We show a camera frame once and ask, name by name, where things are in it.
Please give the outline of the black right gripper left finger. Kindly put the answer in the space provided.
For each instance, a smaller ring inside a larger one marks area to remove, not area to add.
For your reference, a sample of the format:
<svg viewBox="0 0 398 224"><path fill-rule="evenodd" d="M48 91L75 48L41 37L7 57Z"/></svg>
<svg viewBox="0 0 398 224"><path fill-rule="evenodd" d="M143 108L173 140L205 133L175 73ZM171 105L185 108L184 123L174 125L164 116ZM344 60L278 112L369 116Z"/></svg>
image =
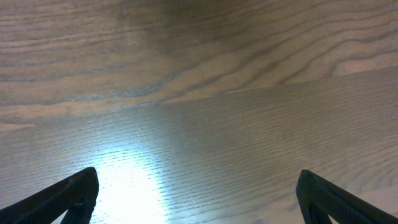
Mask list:
<svg viewBox="0 0 398 224"><path fill-rule="evenodd" d="M1 209L1 224L89 223L96 205L99 181L87 167L46 189Z"/></svg>

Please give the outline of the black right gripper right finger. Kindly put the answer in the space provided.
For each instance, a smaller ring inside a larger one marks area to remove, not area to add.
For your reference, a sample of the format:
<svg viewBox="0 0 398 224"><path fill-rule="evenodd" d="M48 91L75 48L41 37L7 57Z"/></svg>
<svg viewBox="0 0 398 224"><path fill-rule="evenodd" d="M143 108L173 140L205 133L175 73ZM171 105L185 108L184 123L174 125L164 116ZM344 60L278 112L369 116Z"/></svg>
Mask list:
<svg viewBox="0 0 398 224"><path fill-rule="evenodd" d="M397 218L365 202L310 170L302 170L296 196L306 224L396 224Z"/></svg>

